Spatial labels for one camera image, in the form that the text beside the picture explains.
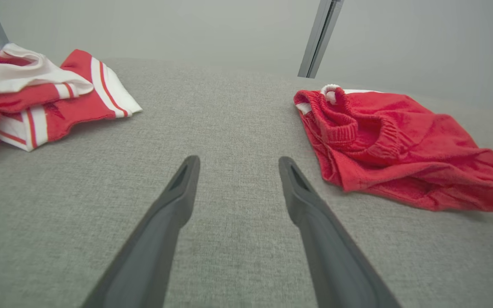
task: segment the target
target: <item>gray wall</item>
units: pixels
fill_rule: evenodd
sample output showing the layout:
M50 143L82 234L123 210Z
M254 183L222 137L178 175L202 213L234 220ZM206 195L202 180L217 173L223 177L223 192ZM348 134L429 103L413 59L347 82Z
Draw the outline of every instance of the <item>gray wall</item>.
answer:
M0 0L10 41L60 64L177 60L296 76L319 0Z
M493 0L345 0L316 79L493 109Z

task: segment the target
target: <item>gray table surface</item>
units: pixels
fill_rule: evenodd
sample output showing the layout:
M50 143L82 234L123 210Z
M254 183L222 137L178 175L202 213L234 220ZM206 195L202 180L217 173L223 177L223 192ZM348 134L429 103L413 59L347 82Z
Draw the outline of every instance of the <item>gray table surface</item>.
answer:
M77 125L31 153L0 145L0 307L79 306L190 154L201 158L200 179L166 306L317 305L281 192L286 155L403 306L493 307L493 213L427 212L321 179L292 98L340 80L105 62L143 113ZM493 148L493 111L413 97Z

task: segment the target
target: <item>red and white garment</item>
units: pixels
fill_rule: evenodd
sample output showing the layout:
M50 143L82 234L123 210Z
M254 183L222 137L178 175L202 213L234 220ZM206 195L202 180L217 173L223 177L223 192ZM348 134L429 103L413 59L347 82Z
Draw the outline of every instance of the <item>red and white garment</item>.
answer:
M0 51L0 140L26 151L83 121L130 117L141 107L115 72L74 50L59 67L9 43Z

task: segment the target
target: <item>red stripe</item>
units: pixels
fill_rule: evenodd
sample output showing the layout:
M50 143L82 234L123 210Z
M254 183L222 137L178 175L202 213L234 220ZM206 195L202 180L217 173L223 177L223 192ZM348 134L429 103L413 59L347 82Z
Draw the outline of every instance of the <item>red stripe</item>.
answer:
M35 124L33 124L33 116L31 109L30 108L26 109L26 113L28 114L28 121L30 122L30 135L32 138L32 147L37 148L36 126Z
M64 85L68 89L68 93L70 93L70 97L74 97L74 91L72 91L72 87L68 84L68 82L64 82Z
M4 137L7 137L7 138L9 138L9 139L12 139L12 140L14 140L14 141L16 141L16 142L22 143L22 144L24 144L24 145L26 144L26 141L25 141L25 140L20 139L20 138L18 138L17 136L13 136L13 135L11 135L11 134L7 134L6 132L4 132L4 131L2 131L2 130L0 130L0 135L2 135L2 136L4 136Z
M125 114L125 117L128 117L128 113L127 111L125 111L124 109L122 109L121 107L119 107L117 105L117 103L115 103L115 100L113 99L113 97L111 96L110 92L108 91L108 88L106 86L106 81L104 80L104 63L100 62L100 79L102 80L102 86L104 87L104 91L106 91L106 94L108 95L108 97L110 98L111 100L111 103L117 108L119 109L120 111L123 111L123 113Z

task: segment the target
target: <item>clothing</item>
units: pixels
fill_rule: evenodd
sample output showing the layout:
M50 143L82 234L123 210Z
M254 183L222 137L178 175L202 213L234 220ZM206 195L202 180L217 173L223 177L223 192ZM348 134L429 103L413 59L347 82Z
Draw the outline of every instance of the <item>clothing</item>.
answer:
M493 212L493 151L409 96L328 85L294 103L325 180L428 210Z
M18 148L58 140L82 121L141 110L115 72L84 51L73 51L60 68L12 43L0 51L0 140Z

